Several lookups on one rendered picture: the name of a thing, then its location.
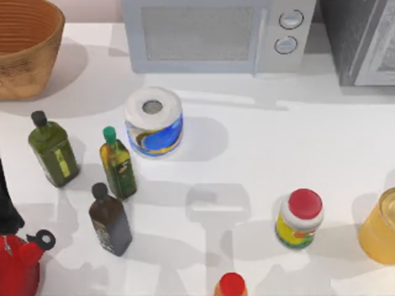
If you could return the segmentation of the red-capped orange bottle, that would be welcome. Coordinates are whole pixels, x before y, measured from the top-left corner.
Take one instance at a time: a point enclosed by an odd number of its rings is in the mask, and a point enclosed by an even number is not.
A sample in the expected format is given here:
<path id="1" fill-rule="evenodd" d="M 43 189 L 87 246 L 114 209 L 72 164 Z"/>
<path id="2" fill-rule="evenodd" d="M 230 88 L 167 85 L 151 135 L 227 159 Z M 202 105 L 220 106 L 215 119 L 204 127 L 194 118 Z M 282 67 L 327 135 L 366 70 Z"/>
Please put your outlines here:
<path id="1" fill-rule="evenodd" d="M 248 296 L 244 278 L 238 273 L 225 273 L 215 286 L 214 296 Z"/>

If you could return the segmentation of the red-lidded yellow jar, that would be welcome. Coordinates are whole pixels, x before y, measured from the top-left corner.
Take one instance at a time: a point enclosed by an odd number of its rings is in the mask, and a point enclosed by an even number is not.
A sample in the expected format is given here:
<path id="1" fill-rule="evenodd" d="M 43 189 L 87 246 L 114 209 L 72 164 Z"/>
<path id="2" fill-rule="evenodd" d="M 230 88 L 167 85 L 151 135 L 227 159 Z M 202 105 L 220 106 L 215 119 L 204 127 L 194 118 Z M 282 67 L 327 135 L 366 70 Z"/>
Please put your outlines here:
<path id="1" fill-rule="evenodd" d="M 321 197 L 311 189 L 296 189 L 281 202 L 276 236 L 291 249 L 306 248 L 312 243 L 323 217 Z"/>

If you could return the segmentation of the pale microwave oven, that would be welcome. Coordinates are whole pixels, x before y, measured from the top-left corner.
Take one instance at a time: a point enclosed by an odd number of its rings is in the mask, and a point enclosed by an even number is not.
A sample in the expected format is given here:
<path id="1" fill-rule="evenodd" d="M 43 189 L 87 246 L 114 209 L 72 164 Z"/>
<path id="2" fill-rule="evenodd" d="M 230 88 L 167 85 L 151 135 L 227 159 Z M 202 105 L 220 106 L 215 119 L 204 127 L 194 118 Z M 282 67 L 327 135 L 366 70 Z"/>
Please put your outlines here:
<path id="1" fill-rule="evenodd" d="M 299 69 L 317 0 L 122 0 L 131 66 L 137 73 L 291 73 Z M 280 15 L 304 15 L 285 30 Z M 275 41 L 293 36 L 281 55 Z"/>

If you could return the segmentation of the dark brown bottle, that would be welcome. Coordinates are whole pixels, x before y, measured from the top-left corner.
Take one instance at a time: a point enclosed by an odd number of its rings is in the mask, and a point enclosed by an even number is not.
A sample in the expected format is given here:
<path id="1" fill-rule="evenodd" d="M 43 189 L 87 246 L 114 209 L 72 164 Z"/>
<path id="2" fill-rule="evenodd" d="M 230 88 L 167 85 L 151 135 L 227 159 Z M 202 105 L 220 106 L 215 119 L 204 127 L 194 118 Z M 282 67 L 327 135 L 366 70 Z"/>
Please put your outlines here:
<path id="1" fill-rule="evenodd" d="M 89 216 L 100 245 L 121 257 L 133 240 L 123 203 L 109 194 L 104 183 L 95 183 L 91 193 L 94 202 L 89 208 Z"/>

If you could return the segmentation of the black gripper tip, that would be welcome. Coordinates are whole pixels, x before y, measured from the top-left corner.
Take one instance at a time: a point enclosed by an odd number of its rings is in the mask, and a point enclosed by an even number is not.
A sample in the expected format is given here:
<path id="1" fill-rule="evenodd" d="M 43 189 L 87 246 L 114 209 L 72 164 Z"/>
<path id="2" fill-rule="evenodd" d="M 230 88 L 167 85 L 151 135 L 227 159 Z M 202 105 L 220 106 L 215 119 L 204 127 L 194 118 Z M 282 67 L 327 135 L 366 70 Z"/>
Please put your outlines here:
<path id="1" fill-rule="evenodd" d="M 24 226 L 24 219 L 11 201 L 0 158 L 0 236 L 17 234 Z"/>

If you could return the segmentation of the microwave knob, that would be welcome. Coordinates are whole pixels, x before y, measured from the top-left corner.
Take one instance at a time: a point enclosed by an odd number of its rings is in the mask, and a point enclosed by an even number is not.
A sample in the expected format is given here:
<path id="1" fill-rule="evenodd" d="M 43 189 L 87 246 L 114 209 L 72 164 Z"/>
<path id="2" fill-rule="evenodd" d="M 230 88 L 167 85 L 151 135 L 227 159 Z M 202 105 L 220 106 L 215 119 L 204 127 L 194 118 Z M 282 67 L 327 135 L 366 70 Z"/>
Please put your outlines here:
<path id="1" fill-rule="evenodd" d="M 294 52 L 298 47 L 298 41 L 293 36 L 285 36 L 275 41 L 274 49 L 281 55 L 287 55 Z"/>
<path id="2" fill-rule="evenodd" d="M 279 18 L 279 24 L 285 30 L 296 29 L 303 23 L 303 21 L 304 15 L 297 9 L 284 12 Z"/>

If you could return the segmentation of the red kettle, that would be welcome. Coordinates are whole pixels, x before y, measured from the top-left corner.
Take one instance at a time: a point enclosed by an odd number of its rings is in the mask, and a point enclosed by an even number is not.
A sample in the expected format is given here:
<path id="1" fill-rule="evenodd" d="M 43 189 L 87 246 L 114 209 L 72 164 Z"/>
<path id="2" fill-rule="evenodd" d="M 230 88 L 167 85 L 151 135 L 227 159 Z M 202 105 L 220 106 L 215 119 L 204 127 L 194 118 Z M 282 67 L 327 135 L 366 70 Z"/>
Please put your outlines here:
<path id="1" fill-rule="evenodd" d="M 15 234 L 0 236 L 0 296 L 36 296 L 40 259 L 56 244 L 47 229 L 25 240 Z"/>

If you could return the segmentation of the yellow can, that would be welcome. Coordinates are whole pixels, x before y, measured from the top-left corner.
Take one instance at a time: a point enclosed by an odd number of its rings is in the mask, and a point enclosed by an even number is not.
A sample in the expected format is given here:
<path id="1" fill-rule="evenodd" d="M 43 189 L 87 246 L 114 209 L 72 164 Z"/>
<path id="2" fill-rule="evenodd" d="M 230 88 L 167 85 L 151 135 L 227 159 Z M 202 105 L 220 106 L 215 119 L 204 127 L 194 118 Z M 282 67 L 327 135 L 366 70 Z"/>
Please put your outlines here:
<path id="1" fill-rule="evenodd" d="M 359 229 L 359 244 L 374 261 L 395 265 L 395 187 L 382 193 Z"/>

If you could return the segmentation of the green bottle with black cap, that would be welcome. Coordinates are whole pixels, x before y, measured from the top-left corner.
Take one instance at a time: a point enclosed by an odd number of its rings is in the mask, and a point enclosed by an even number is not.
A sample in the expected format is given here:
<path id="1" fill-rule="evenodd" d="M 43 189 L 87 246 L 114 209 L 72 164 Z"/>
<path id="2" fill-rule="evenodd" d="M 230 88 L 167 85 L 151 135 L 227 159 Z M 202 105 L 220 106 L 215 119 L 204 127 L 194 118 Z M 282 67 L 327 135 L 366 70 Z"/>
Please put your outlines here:
<path id="1" fill-rule="evenodd" d="M 32 112 L 31 119 L 35 128 L 28 143 L 49 182 L 63 187 L 80 172 L 68 134 L 58 123 L 49 121 L 42 110 Z"/>

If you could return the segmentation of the blue and white paper roll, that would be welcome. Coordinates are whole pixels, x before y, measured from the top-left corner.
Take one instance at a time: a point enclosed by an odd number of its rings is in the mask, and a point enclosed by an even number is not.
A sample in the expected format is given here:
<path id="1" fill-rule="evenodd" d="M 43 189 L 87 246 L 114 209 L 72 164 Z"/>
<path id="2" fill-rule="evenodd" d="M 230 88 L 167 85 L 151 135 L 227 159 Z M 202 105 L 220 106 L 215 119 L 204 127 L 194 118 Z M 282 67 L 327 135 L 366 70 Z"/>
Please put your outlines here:
<path id="1" fill-rule="evenodd" d="M 181 99 L 168 89 L 152 86 L 135 91 L 125 104 L 124 116 L 131 147 L 147 157 L 170 153 L 182 139 Z"/>

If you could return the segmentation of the woven brown basket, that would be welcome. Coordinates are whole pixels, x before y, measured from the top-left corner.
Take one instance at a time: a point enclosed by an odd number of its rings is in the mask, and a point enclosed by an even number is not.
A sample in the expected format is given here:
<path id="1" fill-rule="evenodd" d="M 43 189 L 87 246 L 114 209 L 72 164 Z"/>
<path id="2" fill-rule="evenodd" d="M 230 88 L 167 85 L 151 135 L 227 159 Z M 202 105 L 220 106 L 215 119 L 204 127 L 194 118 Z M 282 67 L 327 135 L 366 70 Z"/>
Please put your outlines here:
<path id="1" fill-rule="evenodd" d="M 43 92 L 64 25 L 64 13 L 48 0 L 0 0 L 0 100 Z"/>

